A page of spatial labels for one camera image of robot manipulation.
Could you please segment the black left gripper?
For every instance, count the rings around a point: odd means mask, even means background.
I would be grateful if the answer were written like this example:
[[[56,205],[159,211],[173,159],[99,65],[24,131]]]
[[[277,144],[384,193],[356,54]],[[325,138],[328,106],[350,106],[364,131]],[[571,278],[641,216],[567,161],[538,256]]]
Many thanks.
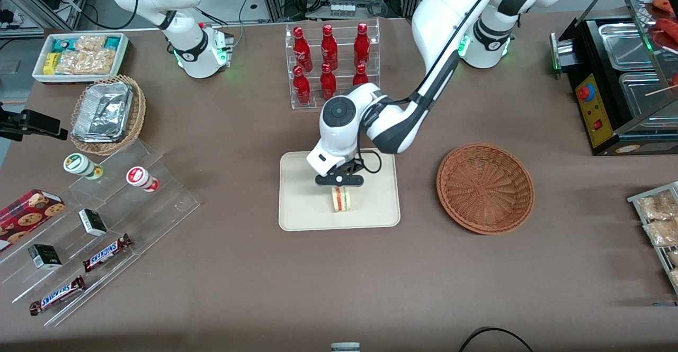
[[[365,180],[358,172],[365,168],[364,163],[360,160],[351,160],[346,164],[330,169],[327,175],[315,176],[315,183],[318,186],[331,186],[330,192],[336,195],[335,186],[347,186],[346,194],[353,195],[353,188],[351,186],[363,186]]]

